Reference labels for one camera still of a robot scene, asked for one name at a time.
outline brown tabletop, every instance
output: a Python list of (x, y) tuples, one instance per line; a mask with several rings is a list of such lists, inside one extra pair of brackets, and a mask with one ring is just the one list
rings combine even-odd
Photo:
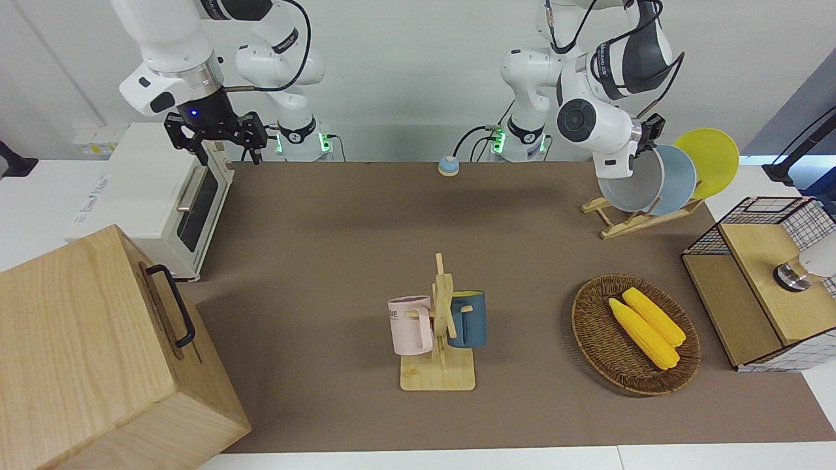
[[(680, 261), (693, 216), (603, 241), (579, 205), (590, 164), (239, 166), (198, 302), (252, 433), (229, 452), (376, 451), (836, 438), (800, 374), (732, 370)], [(472, 392), (405, 392), (386, 300), (429, 294), (434, 253), (487, 293)], [(569, 323), (587, 280), (664, 289), (700, 337), (694, 380), (635, 398), (584, 362)]]

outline wooden crate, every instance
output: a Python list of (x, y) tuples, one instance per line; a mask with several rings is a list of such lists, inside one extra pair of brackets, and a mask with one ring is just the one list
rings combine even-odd
[(778, 286), (772, 271), (798, 255), (777, 224), (725, 224), (731, 254), (682, 257), (734, 366), (757, 362), (836, 328), (836, 301), (822, 284), (802, 293)]
[(247, 417), (188, 299), (108, 227), (0, 273), (0, 467), (193, 469)]

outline oven handle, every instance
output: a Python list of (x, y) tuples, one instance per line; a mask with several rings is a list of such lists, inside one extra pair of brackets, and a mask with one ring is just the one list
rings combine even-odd
[(186, 185), (186, 190), (177, 203), (178, 212), (191, 212), (195, 208), (197, 202), (197, 195), (201, 192), (203, 180), (206, 179), (206, 172), (209, 171), (205, 166), (198, 166), (191, 173), (189, 183)]

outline blue mug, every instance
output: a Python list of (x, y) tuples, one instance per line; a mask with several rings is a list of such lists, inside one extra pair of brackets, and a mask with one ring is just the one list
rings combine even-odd
[(453, 293), (450, 304), (456, 338), (448, 334), (447, 344), (454, 348), (480, 348), (487, 343), (487, 311), (485, 293), (461, 290)]

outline lamp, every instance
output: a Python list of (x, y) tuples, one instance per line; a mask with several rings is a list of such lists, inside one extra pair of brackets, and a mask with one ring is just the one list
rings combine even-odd
[(801, 145), (790, 152), (787, 158), (783, 159), (781, 163), (764, 165), (762, 168), (767, 173), (767, 176), (769, 176), (769, 179), (775, 182), (781, 182), (784, 186), (792, 186), (793, 179), (789, 176), (790, 167), (795, 165), (795, 162), (801, 160), (801, 157), (807, 155), (807, 152), (812, 150), (833, 129), (836, 129), (836, 114), (831, 115), (824, 121), (824, 124), (820, 125)]
[(836, 232), (775, 267), (772, 274), (778, 285), (792, 292), (803, 292), (815, 283), (836, 276)]

